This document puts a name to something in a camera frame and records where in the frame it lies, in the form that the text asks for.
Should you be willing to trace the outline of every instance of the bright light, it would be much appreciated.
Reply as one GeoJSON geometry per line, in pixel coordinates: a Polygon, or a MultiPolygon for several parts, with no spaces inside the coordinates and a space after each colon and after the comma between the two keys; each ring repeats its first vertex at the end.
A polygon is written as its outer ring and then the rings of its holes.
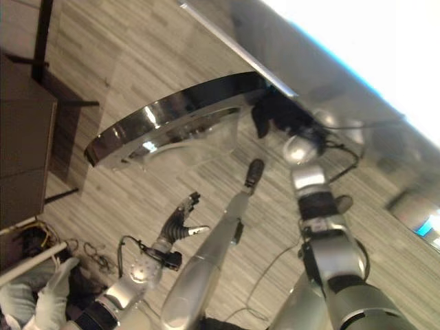
{"type": "Polygon", "coordinates": [[[158,129],[160,127],[160,125],[157,124],[156,117],[154,116],[153,112],[151,112],[150,108],[148,108],[148,107],[145,107],[144,110],[146,112],[146,116],[154,124],[154,128],[158,129]]]}
{"type": "Polygon", "coordinates": [[[439,0],[263,0],[440,146],[439,0]]]}
{"type": "Polygon", "coordinates": [[[440,210],[437,210],[436,214],[431,214],[428,219],[426,219],[425,223],[416,231],[416,234],[419,236],[426,236],[431,229],[440,234],[440,210]]]}
{"type": "Polygon", "coordinates": [[[152,141],[147,141],[147,142],[143,143],[142,146],[145,149],[148,149],[151,153],[154,153],[157,150],[156,145],[154,145],[154,143],[152,143],[152,141]]]}

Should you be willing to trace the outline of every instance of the electrical cord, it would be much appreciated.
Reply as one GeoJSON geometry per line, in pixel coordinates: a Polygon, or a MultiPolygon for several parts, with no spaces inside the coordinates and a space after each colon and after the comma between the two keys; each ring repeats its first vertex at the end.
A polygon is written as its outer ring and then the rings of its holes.
{"type": "Polygon", "coordinates": [[[353,162],[349,166],[347,166],[344,170],[342,170],[337,175],[334,175],[333,177],[331,177],[329,179],[330,184],[332,184],[336,180],[340,179],[344,175],[348,174],[349,172],[351,172],[352,170],[357,168],[359,166],[360,160],[362,159],[362,156],[363,156],[363,155],[359,156],[357,153],[355,153],[351,149],[347,148],[345,146],[345,144],[343,144],[343,143],[338,144],[338,143],[331,141],[331,140],[327,140],[325,142],[325,147],[328,149],[337,149],[340,151],[344,151],[345,153],[348,153],[351,157],[353,157],[353,162]]]}
{"type": "Polygon", "coordinates": [[[258,280],[256,280],[254,286],[250,290],[250,293],[247,295],[247,298],[245,301],[245,306],[240,309],[237,309],[236,311],[233,311],[223,322],[229,321],[232,317],[234,317],[235,315],[237,315],[238,313],[240,313],[242,311],[247,311],[249,314],[251,314],[252,316],[254,316],[258,320],[262,320],[264,322],[269,322],[269,318],[266,315],[264,315],[260,311],[257,311],[256,309],[249,306],[250,300],[251,300],[252,296],[254,295],[254,292],[256,291],[257,287],[260,285],[260,282],[263,280],[263,278],[265,278],[265,276],[270,271],[270,269],[275,264],[275,262],[277,262],[277,260],[279,258],[281,258],[284,254],[286,254],[288,251],[291,251],[296,246],[298,246],[298,244],[300,243],[300,240],[301,240],[301,237],[298,237],[297,241],[294,244],[292,244],[289,247],[286,247],[283,251],[281,251],[279,254],[277,254],[275,256],[275,258],[270,262],[270,264],[261,273],[258,280]]]}
{"type": "Polygon", "coordinates": [[[121,237],[118,244],[118,278],[121,278],[124,273],[124,268],[122,264],[122,246],[125,245],[125,239],[132,240],[139,248],[141,248],[142,246],[142,242],[140,239],[135,239],[133,236],[130,235],[124,235],[123,237],[121,237]]]}
{"type": "Polygon", "coordinates": [[[105,245],[101,247],[96,247],[90,242],[81,241],[80,239],[66,239],[66,244],[69,246],[70,253],[74,253],[79,249],[80,242],[82,243],[82,250],[84,254],[88,256],[94,263],[99,267],[99,271],[103,274],[114,274],[114,269],[116,267],[115,263],[104,254],[98,253],[99,250],[105,248],[105,245]]]}

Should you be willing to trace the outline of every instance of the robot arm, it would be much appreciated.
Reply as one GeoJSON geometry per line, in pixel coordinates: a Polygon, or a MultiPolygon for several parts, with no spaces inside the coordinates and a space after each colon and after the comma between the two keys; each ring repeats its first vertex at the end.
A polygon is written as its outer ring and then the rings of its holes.
{"type": "Polygon", "coordinates": [[[415,330],[381,290],[366,283],[368,256],[338,212],[324,170],[315,162],[318,154],[306,162],[298,161],[310,155],[305,152],[309,147],[310,141],[301,137],[292,138],[285,147],[302,218],[300,232],[304,243],[300,255],[309,284],[303,285],[305,289],[301,292],[292,292],[270,329],[296,329],[293,323],[298,321],[294,316],[301,318],[301,329],[316,329],[312,324],[317,309],[298,308],[307,300],[309,307],[313,304],[319,308],[325,301],[334,329],[415,330]],[[313,287],[319,287],[321,293],[314,294],[313,287]]]}
{"type": "Polygon", "coordinates": [[[199,198],[200,195],[194,192],[176,208],[152,247],[137,241],[141,255],[131,266],[129,274],[120,274],[116,283],[101,294],[78,319],[69,321],[63,329],[114,329],[148,289],[156,288],[163,267],[177,271],[182,264],[182,256],[179,252],[171,252],[174,242],[209,230],[205,225],[191,228],[184,226],[199,198]]]}

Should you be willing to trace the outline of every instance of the black band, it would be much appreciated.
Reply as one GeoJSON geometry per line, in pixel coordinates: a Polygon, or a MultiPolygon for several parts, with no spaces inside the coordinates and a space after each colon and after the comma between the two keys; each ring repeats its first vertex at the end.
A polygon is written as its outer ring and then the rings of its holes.
{"type": "Polygon", "coordinates": [[[302,220],[337,215],[338,207],[331,192],[315,192],[298,200],[302,220]]]}
{"type": "Polygon", "coordinates": [[[97,301],[88,306],[75,323],[82,330],[111,330],[118,325],[113,315],[97,301]]]}

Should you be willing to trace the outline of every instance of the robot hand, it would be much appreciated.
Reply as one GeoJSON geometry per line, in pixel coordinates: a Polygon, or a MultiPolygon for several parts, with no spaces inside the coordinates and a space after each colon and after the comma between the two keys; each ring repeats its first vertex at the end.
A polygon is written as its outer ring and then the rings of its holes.
{"type": "Polygon", "coordinates": [[[195,227],[184,226],[185,220],[189,217],[191,211],[194,210],[194,206],[199,203],[199,199],[200,194],[198,192],[193,192],[185,198],[162,227],[159,238],[163,238],[170,244],[174,244],[174,242],[179,239],[208,231],[210,228],[206,225],[195,227]]]}

